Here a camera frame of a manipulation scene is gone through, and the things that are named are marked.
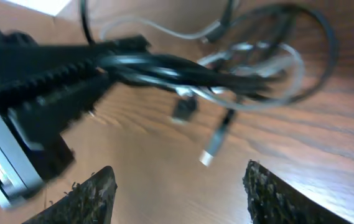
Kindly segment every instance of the white cable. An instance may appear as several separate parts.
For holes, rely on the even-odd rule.
[[[239,5],[240,5],[240,0],[235,0],[234,8],[237,8]],[[175,31],[172,31],[168,28],[162,27],[159,24],[157,24],[153,21],[150,21],[149,19],[136,17],[136,16],[126,16],[126,17],[116,18],[115,21],[103,26],[100,30],[100,39],[106,40],[107,39],[106,36],[110,32],[110,30],[112,30],[113,28],[120,26],[121,24],[124,24],[126,22],[139,22],[139,23],[142,23],[145,25],[149,25],[149,26],[159,29],[167,34],[173,35],[175,37],[179,37],[181,39],[186,39],[186,40],[195,40],[195,39],[200,39],[202,37],[205,37],[207,34],[211,33],[213,30],[215,30],[217,27],[220,26],[220,21],[216,20],[215,22],[213,22],[212,24],[210,24],[209,26],[207,26],[206,28],[204,28],[204,30],[202,30],[200,32],[197,32],[195,34],[181,34],[179,32],[175,32]]]
[[[258,43],[258,47],[265,48],[268,47],[264,43]],[[291,87],[284,92],[284,95],[282,98],[278,98],[275,100],[268,100],[264,101],[260,104],[257,105],[242,105],[239,103],[235,103],[232,101],[225,100],[223,98],[220,98],[219,96],[216,96],[216,94],[212,93],[208,88],[197,88],[197,87],[191,87],[190,89],[196,93],[198,96],[201,96],[202,98],[206,100],[210,100],[220,106],[223,106],[228,109],[234,109],[234,110],[262,110],[262,109],[267,109],[267,108],[273,108],[276,106],[282,106],[285,105],[286,103],[289,102],[290,98],[293,97],[298,91],[301,89],[301,84],[304,79],[305,75],[305,65],[304,61],[301,59],[300,53],[293,49],[291,46],[287,44],[281,44],[280,48],[286,50],[289,52],[296,63],[295,67],[295,79],[293,81],[293,84]]]

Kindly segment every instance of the cord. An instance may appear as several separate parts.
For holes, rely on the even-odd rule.
[[[251,26],[249,26],[241,35],[243,40],[248,40],[250,38],[252,38],[253,34],[258,32],[259,26],[257,22],[261,22],[261,21],[256,21],[254,22]],[[274,45],[280,45],[282,41],[284,41],[287,36],[289,35],[288,32],[286,32],[286,30],[284,32],[280,32],[280,30],[282,30],[281,28],[284,27],[284,22],[280,22],[278,20],[276,20],[276,25],[275,24],[271,24],[272,27],[263,27],[264,31],[260,32],[260,36],[259,39],[265,39],[266,42],[273,42]],[[247,42],[243,42],[240,44],[236,44],[233,45],[232,47],[230,47],[230,50],[234,50],[234,51],[243,51],[243,60],[240,62],[240,64],[237,67],[233,67],[231,68],[231,72],[236,73],[240,67],[244,67],[244,68],[251,68],[253,69],[253,67],[248,67],[250,65],[250,60],[254,55],[255,51],[261,51],[261,54],[259,55],[258,58],[254,58],[257,60],[258,62],[263,62],[264,60],[266,60],[267,58],[274,56],[277,54],[278,48],[271,48],[269,47],[269,45],[264,44],[264,43],[258,43],[258,44],[254,44],[254,45],[250,45]],[[265,76],[268,75],[272,75],[274,73],[277,72],[277,70],[275,69],[270,69],[270,70],[266,70],[267,74],[263,74]],[[255,94],[246,94],[245,97],[247,98],[251,98],[252,100],[256,100],[256,101],[263,101],[263,99],[258,96],[257,93]],[[244,96],[241,95],[236,95],[236,99],[235,99],[235,103],[237,105],[240,105],[242,103],[242,101],[244,100]],[[213,136],[208,144],[208,146],[206,147],[205,150],[203,150],[202,155],[199,158],[199,161],[202,162],[205,166],[209,166],[212,159],[214,158],[214,156],[218,153],[218,151],[221,149],[221,146],[226,138],[226,136],[228,135],[229,132],[229,128],[231,123],[236,119],[236,110],[234,109],[228,109],[222,119],[222,121],[220,122],[220,124],[218,125],[218,127],[216,128],[215,132],[213,133]]]
[[[87,12],[87,0],[80,0],[80,17],[82,20],[82,26],[84,31],[85,39],[87,40],[88,44],[93,45],[95,41],[91,35],[90,25],[88,23],[88,12]]]
[[[100,39],[101,40],[106,40],[106,36],[109,34],[109,32],[117,27],[120,26],[121,24],[127,23],[127,22],[138,22],[144,25],[151,26],[153,28],[159,29],[167,34],[173,35],[174,37],[178,37],[181,39],[186,39],[186,40],[195,40],[195,39],[200,39],[202,37],[205,37],[206,35],[214,32],[217,28],[221,26],[228,26],[233,10],[236,9],[240,5],[240,0],[228,0],[228,4],[226,6],[226,9],[224,10],[224,13],[221,17],[220,20],[217,20],[204,28],[204,30],[194,33],[194,34],[182,34],[180,32],[172,31],[168,28],[165,28],[153,21],[150,21],[149,19],[141,18],[141,17],[136,17],[136,16],[128,16],[128,17],[119,17],[116,18],[115,21],[112,23],[109,23],[105,25],[101,30],[100,30]]]
[[[227,9],[230,8],[230,5],[231,0],[228,1]],[[94,41],[90,35],[86,20],[87,13],[84,9],[86,8],[86,0],[81,1],[81,7],[83,29],[85,31],[87,41],[90,44],[93,44]],[[258,94],[258,92],[270,90],[267,86],[267,83],[277,81],[275,78],[262,78],[258,75],[254,75],[259,70],[253,70],[253,74],[250,76],[238,77],[231,73],[220,74],[176,56],[149,54],[109,55],[100,58],[98,60],[98,66],[105,70],[111,70],[112,73],[117,73],[120,76],[121,82],[125,82],[127,84],[143,83],[146,85],[159,87],[167,86],[170,88],[175,88],[176,86],[187,86],[201,97],[204,97],[227,108],[233,108],[236,110],[259,110],[273,106],[281,106],[286,103],[297,102],[309,97],[310,95],[313,95],[325,84],[327,79],[331,76],[332,69],[337,61],[337,41],[335,40],[334,33],[330,27],[330,24],[325,20],[323,15],[315,10],[307,9],[296,4],[273,4],[252,10],[231,22],[230,20],[224,19],[223,17],[222,20],[224,23],[222,26],[230,29],[249,18],[260,18],[264,16],[284,13],[288,15],[286,23],[278,25],[280,29],[278,28],[276,37],[269,42],[268,49],[270,53],[265,57],[272,55],[272,51],[276,49],[275,46],[279,46],[280,41],[289,33],[294,18],[298,13],[306,13],[315,18],[316,21],[323,27],[329,41],[330,58],[325,73],[321,76],[320,81],[313,88],[306,90],[300,95],[293,96],[293,94],[296,94],[296,92],[299,90],[299,84],[301,83],[304,76],[304,63],[300,58],[300,55],[288,45],[282,45],[281,47],[293,55],[294,61],[299,66],[297,67],[297,75],[294,85],[292,85],[290,89],[285,92],[281,99],[270,99]],[[230,15],[230,11],[227,10],[224,14]],[[224,33],[225,29],[213,29],[208,35],[217,34],[217,36],[222,36]],[[101,38],[104,38],[105,35],[106,32],[102,33]],[[196,37],[198,37],[204,35],[204,33],[196,35]],[[214,95],[209,90],[211,87],[222,87],[238,92],[239,94],[255,96],[254,99],[261,99],[261,104],[236,105],[234,103],[227,102],[222,98]]]
[[[269,45],[263,45],[262,43],[258,44],[262,48],[269,47]],[[211,90],[208,88],[201,88],[201,87],[192,87],[191,90],[196,93],[198,96],[201,96],[202,98],[206,100],[210,100],[220,106],[223,106],[225,108],[233,109],[233,110],[263,110],[263,109],[268,109],[268,108],[273,108],[276,106],[282,106],[285,105],[286,103],[290,102],[290,99],[293,95],[295,95],[301,88],[301,83],[304,79],[305,75],[305,66],[304,66],[304,61],[301,59],[300,54],[293,49],[292,47],[288,46],[287,44],[282,44],[280,47],[287,52],[289,52],[293,58],[295,63],[297,64],[296,71],[295,73],[295,79],[293,81],[293,84],[290,86],[288,90],[286,90],[283,94],[282,98],[279,99],[268,99],[268,100],[263,100],[261,101],[261,104],[257,105],[242,105],[242,104],[237,104],[233,103],[230,101],[226,101],[223,98],[220,98],[216,94],[214,94]],[[286,62],[281,61],[281,59],[275,58],[275,61],[268,60],[267,61],[267,69],[266,70],[274,70],[275,73],[283,70],[286,66],[286,63],[288,63],[289,58],[286,57]],[[258,66],[256,68],[256,71],[261,70],[261,67],[266,67],[265,65]]]

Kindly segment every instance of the tangled cables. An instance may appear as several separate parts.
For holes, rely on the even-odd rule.
[[[88,43],[95,44],[88,25],[86,0],[81,0],[81,17],[83,30]],[[134,54],[134,55],[107,55],[101,57],[97,61],[97,66],[117,74],[119,80],[128,85],[146,85],[157,86],[159,88],[174,90],[176,88],[187,88],[198,96],[204,97],[212,102],[221,106],[234,110],[260,110],[263,108],[270,108],[273,106],[281,106],[289,103],[295,103],[306,99],[319,91],[326,83],[332,74],[333,67],[337,62],[338,49],[337,41],[334,36],[333,30],[326,18],[313,9],[298,5],[298,4],[272,4],[264,6],[247,12],[246,14],[231,20],[231,14],[234,8],[234,1],[228,0],[228,5],[222,15],[220,21],[213,23],[207,27],[203,32],[189,36],[177,35],[181,38],[191,37],[205,38],[210,42],[217,41],[222,38],[228,30],[232,29],[240,23],[248,23],[249,19],[258,21],[258,19],[265,17],[275,17],[275,22],[270,27],[263,37],[262,43],[251,45],[251,48],[246,48],[246,59],[241,62],[240,67],[248,67],[249,72],[245,75],[236,75],[232,70],[211,69],[195,62],[189,61],[184,58],[176,57],[166,54]],[[325,35],[328,39],[329,59],[328,65],[320,80],[311,88],[301,94],[297,94],[300,90],[301,82],[304,76],[304,63],[299,55],[292,47],[284,44],[289,36],[292,26],[295,24],[296,17],[299,14],[307,14],[314,18],[323,28]],[[131,22],[133,20],[143,21],[145,24],[159,28],[159,25],[141,18],[134,19],[118,19],[114,23],[105,26],[101,31],[101,38],[105,39],[108,31],[120,25],[123,22]],[[245,35],[241,37],[241,44],[247,43],[250,36],[256,32],[258,24],[254,23],[246,30]],[[261,56],[256,65],[248,65],[247,61],[252,51],[261,49]],[[290,55],[276,56],[279,49],[284,49]],[[292,86],[285,92],[279,99],[271,99],[260,95],[271,91],[270,83],[282,82],[284,79],[280,75],[285,68],[295,65],[295,79]],[[268,75],[261,75],[262,71],[267,71]],[[241,98],[249,98],[258,101],[255,105],[242,105],[236,102],[226,101],[217,96],[212,88],[221,88],[223,90],[230,90],[236,93]]]

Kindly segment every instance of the metal connector tip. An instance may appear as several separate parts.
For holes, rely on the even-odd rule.
[[[185,125],[187,122],[179,118],[171,118],[171,122],[174,124]]]
[[[199,161],[203,165],[208,167],[210,165],[210,163],[212,162],[213,158],[214,157],[212,155],[210,155],[207,151],[203,151],[202,155],[199,158]]]
[[[200,40],[202,41],[203,44],[208,43],[208,39],[206,37],[202,37]]]

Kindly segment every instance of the black cable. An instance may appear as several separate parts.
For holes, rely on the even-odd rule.
[[[300,4],[293,4],[293,3],[277,3],[277,4],[264,6],[258,9],[254,9],[252,11],[243,14],[242,16],[238,17],[234,21],[232,21],[229,28],[237,26],[241,22],[244,22],[245,20],[250,19],[252,17],[267,16],[277,11],[293,12],[294,14],[296,14],[295,16],[298,16],[300,13],[307,14],[322,27],[326,35],[326,38],[328,40],[329,58],[328,58],[326,69],[323,72],[323,74],[320,76],[318,82],[314,86],[305,90],[303,93],[299,95],[293,96],[288,101],[288,103],[297,103],[317,93],[332,76],[334,67],[336,66],[338,61],[338,41],[337,38],[335,37],[332,26],[329,24],[328,20],[325,18],[325,16],[322,13],[320,13],[315,9],[310,9]]]
[[[228,0],[228,4],[226,4],[224,13],[222,14],[220,19],[220,25],[213,32],[205,36],[205,40],[207,42],[214,43],[228,32],[228,28],[232,20],[232,13],[235,9],[233,3],[234,0]]]
[[[88,6],[87,0],[80,0],[80,18],[83,26],[85,39],[90,45],[94,45],[95,41],[92,38],[90,25],[88,24]]]
[[[242,16],[238,17],[234,21],[228,19],[230,15],[230,6],[233,1],[229,0],[227,5],[227,10],[224,13],[222,21],[228,24],[228,29],[236,26],[237,24],[244,22],[250,18],[260,18],[264,16],[270,16],[273,14],[285,14],[287,19],[285,22],[280,23],[280,26],[275,39],[270,41],[270,48],[268,49],[267,55],[264,58],[268,58],[272,55],[272,51],[277,49],[281,41],[291,30],[291,26],[295,21],[295,17],[299,13],[304,13],[310,15],[314,18],[323,28],[327,39],[329,41],[329,54],[330,58],[328,60],[327,68],[320,77],[320,80],[311,88],[305,92],[292,97],[289,103],[295,103],[312,96],[314,93],[319,91],[327,82],[332,74],[332,70],[337,62],[338,57],[338,47],[337,40],[334,36],[333,30],[330,24],[327,22],[324,16],[313,9],[308,9],[304,6],[297,4],[272,4],[270,6],[264,6],[259,9],[252,10]],[[81,7],[81,17],[83,30],[86,39],[89,44],[95,44],[93,40],[87,19],[87,2],[86,0],[80,0]],[[190,85],[190,86],[221,86],[228,88],[233,91],[237,91],[240,94],[247,94],[249,96],[257,96],[259,91],[269,91],[267,86],[268,82],[273,82],[275,79],[272,78],[261,78],[256,75],[249,77],[237,77],[232,74],[220,74],[213,70],[207,69],[189,60],[178,58],[171,55],[109,55],[100,58],[98,61],[98,66],[105,69],[111,70],[112,73],[117,74],[121,77],[121,80],[133,80],[134,82],[143,82],[148,85],[155,86],[173,86],[173,85]]]
[[[247,50],[244,52],[243,55],[243,60],[240,62],[240,66],[249,66],[250,60],[253,58],[253,54],[255,51],[261,51],[260,55],[258,58],[256,58],[256,61],[254,63],[259,63],[263,62],[270,57],[274,56],[277,51],[279,50],[279,45],[287,38],[289,35],[289,26],[291,26],[291,23],[288,23],[287,21],[282,21],[280,22],[280,19],[284,19],[285,15],[282,14],[276,14],[275,15],[277,18],[275,22],[272,22],[270,27],[262,27],[263,30],[260,31],[259,39],[260,40],[265,40],[266,42],[269,42],[270,45],[276,46],[276,47],[268,47],[265,50],[261,50],[258,48],[256,44],[253,45],[253,48],[250,50]],[[259,26],[257,24],[257,21],[263,21],[264,18],[259,18],[254,22],[251,26],[249,26],[241,35],[241,41],[247,42],[252,36],[258,32]],[[236,94],[236,103],[242,103],[245,97],[250,98],[252,100],[256,101],[264,101],[261,95],[257,93],[247,93],[241,95],[241,93],[235,92]],[[233,121],[236,119],[236,110],[233,109],[227,109],[223,119],[221,120],[220,124],[217,126],[215,132],[213,133],[210,142],[203,152],[202,157],[200,158],[200,161],[208,166],[212,160],[213,157],[216,156],[218,151],[221,149],[222,144],[225,141],[226,136],[229,133],[230,126],[233,123]]]

